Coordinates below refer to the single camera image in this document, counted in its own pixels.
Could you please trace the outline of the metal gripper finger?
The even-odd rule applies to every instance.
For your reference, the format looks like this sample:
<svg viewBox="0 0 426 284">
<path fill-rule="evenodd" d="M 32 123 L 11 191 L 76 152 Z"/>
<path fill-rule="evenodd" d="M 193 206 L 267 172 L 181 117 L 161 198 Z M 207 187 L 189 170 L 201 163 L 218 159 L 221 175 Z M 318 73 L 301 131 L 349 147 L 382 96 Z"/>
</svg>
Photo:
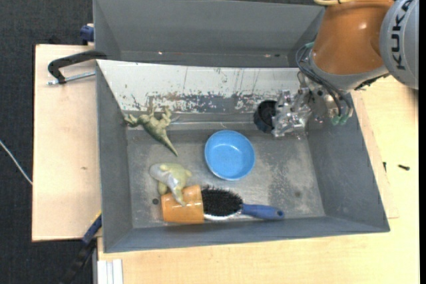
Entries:
<svg viewBox="0 0 426 284">
<path fill-rule="evenodd" d="M 277 114 L 297 113 L 299 111 L 299 104 L 298 104 L 299 99 L 300 99 L 300 96 L 298 92 L 291 92 L 290 90 L 282 90 L 276 103 L 276 113 Z"/>
<path fill-rule="evenodd" d="M 307 118 L 295 113 L 277 114 L 272 117 L 272 135 L 276 138 L 296 136 L 306 130 Z"/>
</svg>

